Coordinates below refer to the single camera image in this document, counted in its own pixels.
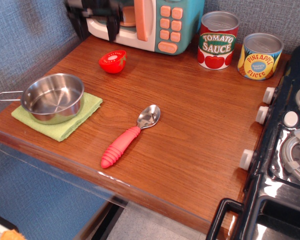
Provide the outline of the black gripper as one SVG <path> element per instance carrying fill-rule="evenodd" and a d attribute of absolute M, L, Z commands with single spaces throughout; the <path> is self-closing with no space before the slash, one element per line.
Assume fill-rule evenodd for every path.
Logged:
<path fill-rule="evenodd" d="M 68 18 L 80 40 L 90 36 L 85 18 L 107 17 L 106 27 L 109 41 L 116 40 L 123 18 L 123 7 L 113 0 L 65 0 Z"/>

